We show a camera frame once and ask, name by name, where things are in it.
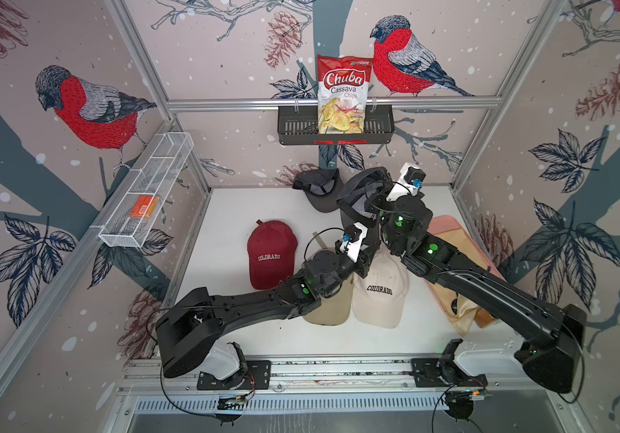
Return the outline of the dark grey baseball cap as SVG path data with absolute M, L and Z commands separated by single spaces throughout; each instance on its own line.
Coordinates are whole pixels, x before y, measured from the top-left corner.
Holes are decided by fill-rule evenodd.
M 366 203 L 370 197 L 390 184 L 391 176 L 384 167 L 360 171 L 351 177 L 336 200 L 344 228 L 361 223 L 369 230 L 375 229 L 377 215 L 366 209 Z

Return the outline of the cream Colorado baseball cap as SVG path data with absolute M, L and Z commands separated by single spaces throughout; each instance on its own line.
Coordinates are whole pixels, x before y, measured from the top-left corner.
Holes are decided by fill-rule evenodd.
M 409 293 L 409 272 L 398 257 L 382 247 L 372 259 L 366 277 L 356 277 L 353 315 L 358 321 L 379 328 L 396 328 Z

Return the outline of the black baseball cap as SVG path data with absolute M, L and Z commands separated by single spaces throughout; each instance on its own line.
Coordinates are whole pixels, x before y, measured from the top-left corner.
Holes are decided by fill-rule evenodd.
M 295 176 L 292 189 L 303 191 L 313 208 L 321 213 L 338 209 L 338 195 L 344 187 L 338 169 L 315 169 Z

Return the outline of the khaki baseball cap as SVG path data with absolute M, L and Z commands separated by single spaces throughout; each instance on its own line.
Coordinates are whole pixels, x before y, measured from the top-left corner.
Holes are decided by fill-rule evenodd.
M 336 250 L 323 249 L 304 263 L 305 281 L 315 297 L 303 318 L 318 326 L 333 327 L 349 319 L 353 302 L 355 263 Z

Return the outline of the red baseball cap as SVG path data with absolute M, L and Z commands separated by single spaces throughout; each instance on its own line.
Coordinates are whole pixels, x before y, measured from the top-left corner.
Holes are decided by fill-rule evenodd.
M 270 290 L 294 274 L 297 238 L 283 221 L 256 224 L 247 243 L 250 284 L 255 290 Z

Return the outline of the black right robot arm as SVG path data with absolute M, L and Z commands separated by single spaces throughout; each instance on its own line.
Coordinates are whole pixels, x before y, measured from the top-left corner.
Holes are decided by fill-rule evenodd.
M 514 355 L 524 373 L 548 391 L 571 393 L 575 375 L 584 369 L 583 310 L 523 292 L 429 233 L 433 213 L 420 196 L 390 201 L 380 191 L 365 207 L 377 213 L 380 240 L 411 274 L 462 295 L 512 327 L 524 339 Z

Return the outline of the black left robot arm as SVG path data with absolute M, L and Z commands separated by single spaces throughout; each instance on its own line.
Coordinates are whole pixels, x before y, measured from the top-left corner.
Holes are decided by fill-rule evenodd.
M 270 320 L 295 319 L 319 308 L 353 274 L 366 276 L 380 245 L 361 247 L 353 260 L 336 249 L 322 250 L 270 290 L 236 296 L 191 290 L 155 325 L 163 375 L 177 378 L 205 361 L 214 343 L 237 329 Z

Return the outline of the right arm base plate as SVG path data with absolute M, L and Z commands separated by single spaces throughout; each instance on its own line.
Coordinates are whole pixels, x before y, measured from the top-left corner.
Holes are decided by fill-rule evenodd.
M 485 375 L 468 375 L 454 361 L 433 357 L 412 358 L 410 365 L 410 374 L 414 377 L 417 388 L 488 386 Z

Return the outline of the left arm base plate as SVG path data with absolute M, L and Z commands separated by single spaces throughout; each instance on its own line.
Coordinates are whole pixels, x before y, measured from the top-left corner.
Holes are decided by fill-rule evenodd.
M 235 373 L 225 380 L 218 380 L 210 373 L 200 373 L 198 391 L 268 390 L 270 387 L 271 362 L 252 360 L 246 362 L 245 373 Z

